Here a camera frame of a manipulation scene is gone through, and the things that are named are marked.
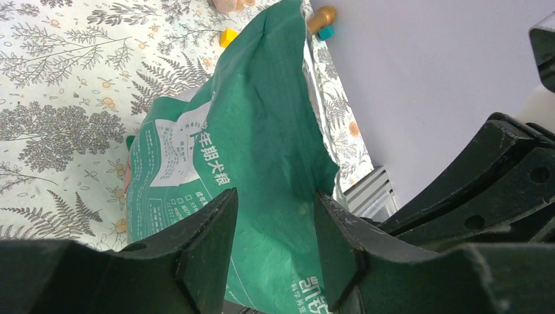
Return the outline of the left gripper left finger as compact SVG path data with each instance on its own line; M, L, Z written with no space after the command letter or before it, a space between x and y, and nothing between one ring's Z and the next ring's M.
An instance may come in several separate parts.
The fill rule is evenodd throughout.
M238 192L119 252L71 240L1 242L2 313L220 313Z

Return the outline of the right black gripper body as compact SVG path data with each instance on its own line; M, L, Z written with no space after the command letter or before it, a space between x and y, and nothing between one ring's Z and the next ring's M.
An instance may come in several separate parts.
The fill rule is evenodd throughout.
M407 243L554 242L554 106L491 114L459 156L379 224Z

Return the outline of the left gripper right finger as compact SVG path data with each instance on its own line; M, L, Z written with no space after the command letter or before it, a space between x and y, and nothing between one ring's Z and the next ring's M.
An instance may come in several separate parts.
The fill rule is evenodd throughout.
M553 313L554 246L466 243L444 253L397 239L316 192L333 313Z

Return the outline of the green silver pet food bag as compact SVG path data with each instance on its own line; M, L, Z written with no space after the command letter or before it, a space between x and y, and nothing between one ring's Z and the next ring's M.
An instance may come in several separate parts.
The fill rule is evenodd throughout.
M326 313L313 202L334 190L303 73L300 1L256 15L186 101L155 99L129 146L129 242L200 210L228 188L238 219L228 301L264 313Z

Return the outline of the teal small block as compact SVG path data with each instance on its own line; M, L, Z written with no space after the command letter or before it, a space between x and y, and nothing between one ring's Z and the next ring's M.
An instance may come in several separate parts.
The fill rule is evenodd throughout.
M321 28L317 32L317 36L322 40L326 41L335 35L335 30L333 26L326 26Z

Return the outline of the yellow small block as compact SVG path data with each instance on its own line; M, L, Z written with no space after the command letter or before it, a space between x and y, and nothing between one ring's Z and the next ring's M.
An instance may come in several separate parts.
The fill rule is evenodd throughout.
M227 48L229 44L239 35L239 32L226 28L220 35L219 44L222 48Z

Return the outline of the gold microphone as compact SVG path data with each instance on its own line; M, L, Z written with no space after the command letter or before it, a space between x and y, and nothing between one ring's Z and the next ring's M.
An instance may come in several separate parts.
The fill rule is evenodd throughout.
M328 26L331 26L336 19L336 9L331 5L320 7L317 12L308 20L308 30L312 35Z

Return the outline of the pink cylinder toy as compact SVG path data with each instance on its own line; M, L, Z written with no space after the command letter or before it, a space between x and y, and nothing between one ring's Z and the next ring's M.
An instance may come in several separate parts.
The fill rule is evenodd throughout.
M254 6L255 0L211 0L211 3L218 12L228 14L230 12L241 12L246 7Z

